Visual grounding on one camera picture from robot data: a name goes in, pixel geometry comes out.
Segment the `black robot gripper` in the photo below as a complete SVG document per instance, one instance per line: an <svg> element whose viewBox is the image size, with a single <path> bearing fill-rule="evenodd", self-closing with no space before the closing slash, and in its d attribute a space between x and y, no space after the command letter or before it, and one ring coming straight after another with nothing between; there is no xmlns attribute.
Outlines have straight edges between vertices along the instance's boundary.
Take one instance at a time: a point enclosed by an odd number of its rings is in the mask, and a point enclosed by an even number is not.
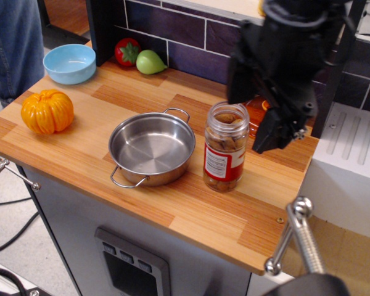
<svg viewBox="0 0 370 296"><path fill-rule="evenodd" d="M229 104L269 99L252 149L258 154L284 149L303 139L307 119L318 114L315 76L327 66L346 22L345 1L264 1L262 26L240 23L230 56Z"/></svg>

